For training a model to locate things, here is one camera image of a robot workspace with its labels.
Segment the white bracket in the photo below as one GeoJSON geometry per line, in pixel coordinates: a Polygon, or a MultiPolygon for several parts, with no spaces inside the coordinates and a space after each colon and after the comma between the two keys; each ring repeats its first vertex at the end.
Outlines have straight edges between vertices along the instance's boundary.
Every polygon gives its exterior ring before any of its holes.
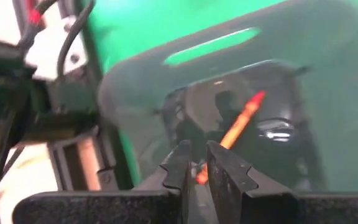
{"type": "MultiPolygon", "coordinates": [[[[66,17],[61,23],[52,24],[37,34],[34,45],[25,58],[27,64],[37,67],[34,79],[54,80],[57,78],[57,58],[67,37],[67,28],[71,27],[75,20],[75,16],[66,17]]],[[[68,51],[64,74],[84,66],[87,62],[88,56],[85,52],[82,34],[79,33],[68,51]]]]}

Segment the orange crayon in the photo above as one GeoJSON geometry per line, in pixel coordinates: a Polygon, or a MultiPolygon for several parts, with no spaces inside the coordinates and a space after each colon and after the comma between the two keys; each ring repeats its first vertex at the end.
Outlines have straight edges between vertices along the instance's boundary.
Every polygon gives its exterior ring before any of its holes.
{"type": "MultiPolygon", "coordinates": [[[[230,149],[238,139],[244,128],[247,126],[251,117],[259,109],[262,100],[265,98],[265,92],[260,91],[254,95],[245,105],[241,114],[237,117],[236,122],[231,126],[230,130],[224,135],[221,145],[226,149],[230,149]]],[[[208,181],[208,168],[204,166],[203,170],[197,175],[197,182],[205,184],[208,181]]]]}

